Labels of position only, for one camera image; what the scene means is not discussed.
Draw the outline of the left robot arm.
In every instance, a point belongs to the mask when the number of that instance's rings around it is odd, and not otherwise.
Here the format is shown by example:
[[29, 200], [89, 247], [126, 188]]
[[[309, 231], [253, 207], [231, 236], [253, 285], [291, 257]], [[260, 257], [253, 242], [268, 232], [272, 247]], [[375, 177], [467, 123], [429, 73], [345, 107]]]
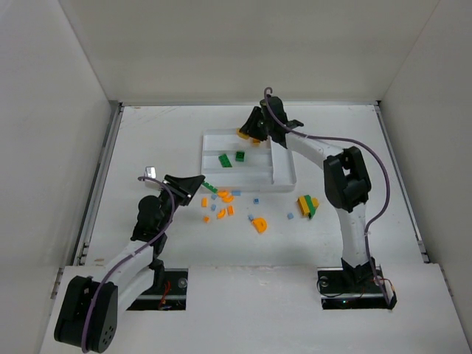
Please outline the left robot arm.
[[53, 337], [83, 353], [104, 353], [114, 339], [119, 317], [143, 292], [161, 286], [165, 268], [159, 255], [166, 231], [176, 210], [191, 202], [205, 177], [166, 175], [158, 181], [141, 176], [139, 180], [157, 184], [159, 194], [139, 201], [127, 246], [102, 271], [76, 276], [66, 288]]

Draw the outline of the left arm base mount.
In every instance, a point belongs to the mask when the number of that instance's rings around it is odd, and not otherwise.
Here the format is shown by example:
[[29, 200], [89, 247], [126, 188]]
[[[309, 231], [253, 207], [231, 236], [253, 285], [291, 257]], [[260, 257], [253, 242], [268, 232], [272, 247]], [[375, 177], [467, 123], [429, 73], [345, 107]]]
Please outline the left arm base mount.
[[154, 260], [142, 273], [145, 278], [133, 281], [119, 295], [119, 311], [186, 310], [188, 268], [166, 268], [162, 260]]

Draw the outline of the yellow large duplo brick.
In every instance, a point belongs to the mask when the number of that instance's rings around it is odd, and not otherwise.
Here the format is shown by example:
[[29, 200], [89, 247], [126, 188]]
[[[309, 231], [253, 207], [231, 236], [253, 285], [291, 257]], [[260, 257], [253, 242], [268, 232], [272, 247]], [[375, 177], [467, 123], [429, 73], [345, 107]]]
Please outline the yellow large duplo brick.
[[299, 210], [303, 217], [312, 218], [316, 211], [312, 198], [309, 195], [299, 196], [297, 199]]

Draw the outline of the green square duplo brick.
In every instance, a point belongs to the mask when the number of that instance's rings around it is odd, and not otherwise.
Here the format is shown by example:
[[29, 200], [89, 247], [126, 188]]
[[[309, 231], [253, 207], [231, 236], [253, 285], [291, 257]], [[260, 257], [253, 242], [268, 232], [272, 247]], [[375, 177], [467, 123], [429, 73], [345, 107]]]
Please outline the green square duplo brick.
[[246, 153], [244, 151], [237, 151], [235, 153], [235, 161], [236, 162], [244, 162], [246, 160]]

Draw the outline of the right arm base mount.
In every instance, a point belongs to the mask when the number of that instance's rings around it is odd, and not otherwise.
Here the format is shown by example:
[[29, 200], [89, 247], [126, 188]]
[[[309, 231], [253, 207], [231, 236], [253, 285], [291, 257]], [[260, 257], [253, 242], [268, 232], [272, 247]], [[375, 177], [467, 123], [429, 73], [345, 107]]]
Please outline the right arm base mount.
[[378, 279], [368, 275], [365, 280], [351, 285], [342, 268], [318, 268], [316, 288], [323, 310], [392, 310], [398, 297], [391, 280], [383, 277], [380, 267]]

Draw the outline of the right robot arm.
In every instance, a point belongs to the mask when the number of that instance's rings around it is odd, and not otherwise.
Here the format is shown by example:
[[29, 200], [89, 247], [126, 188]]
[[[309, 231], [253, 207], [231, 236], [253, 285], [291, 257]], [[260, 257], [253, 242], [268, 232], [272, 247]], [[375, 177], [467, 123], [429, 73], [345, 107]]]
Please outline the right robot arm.
[[354, 292], [373, 275], [375, 261], [366, 245], [366, 205], [372, 184], [362, 152], [355, 146], [340, 147], [338, 139], [316, 138], [299, 132], [303, 124], [289, 120], [282, 100], [266, 94], [240, 128], [243, 135], [265, 141], [304, 156], [323, 172], [324, 193], [340, 223], [342, 256], [339, 285]]

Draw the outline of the green thin lego plate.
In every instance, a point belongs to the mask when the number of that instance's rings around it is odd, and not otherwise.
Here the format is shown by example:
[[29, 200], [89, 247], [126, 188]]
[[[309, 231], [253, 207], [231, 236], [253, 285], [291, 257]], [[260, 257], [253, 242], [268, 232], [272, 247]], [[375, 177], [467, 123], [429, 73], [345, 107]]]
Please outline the green thin lego plate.
[[202, 183], [202, 186], [206, 188], [207, 190], [209, 190], [211, 193], [216, 194], [218, 192], [218, 189], [216, 187], [212, 186], [210, 183], [206, 181]]

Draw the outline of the yellow long duplo brick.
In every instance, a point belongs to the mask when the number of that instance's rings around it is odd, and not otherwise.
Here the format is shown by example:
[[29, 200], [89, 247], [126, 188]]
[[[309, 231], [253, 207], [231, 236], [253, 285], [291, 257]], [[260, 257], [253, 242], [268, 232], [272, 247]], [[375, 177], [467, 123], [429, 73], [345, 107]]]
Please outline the yellow long duplo brick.
[[250, 139], [251, 138], [247, 133], [244, 133], [241, 129], [237, 129], [237, 135], [241, 139]]

